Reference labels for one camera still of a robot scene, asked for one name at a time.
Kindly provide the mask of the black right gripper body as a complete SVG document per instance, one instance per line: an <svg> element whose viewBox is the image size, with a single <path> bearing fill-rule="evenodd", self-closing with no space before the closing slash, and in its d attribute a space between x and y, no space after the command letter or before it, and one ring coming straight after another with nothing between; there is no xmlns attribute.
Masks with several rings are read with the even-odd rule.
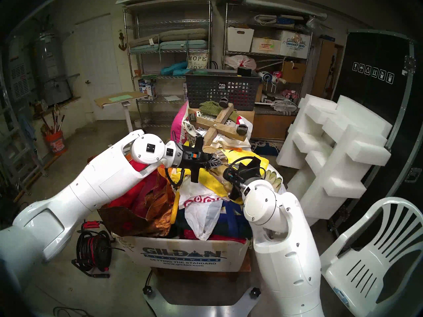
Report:
<svg viewBox="0 0 423 317"><path fill-rule="evenodd" d="M245 185L250 184L255 180L260 180L263 178L261 175L262 170L245 170L242 172L242 183Z"/></svg>

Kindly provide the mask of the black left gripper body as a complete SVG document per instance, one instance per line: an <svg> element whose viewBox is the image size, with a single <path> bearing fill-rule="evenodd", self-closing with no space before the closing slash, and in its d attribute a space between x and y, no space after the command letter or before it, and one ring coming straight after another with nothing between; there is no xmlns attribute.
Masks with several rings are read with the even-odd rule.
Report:
<svg viewBox="0 0 423 317"><path fill-rule="evenodd" d="M191 182L198 183L199 171L208 167L209 154L203 152L203 137L195 138L194 147L182 146L182 169L190 170Z"/></svg>

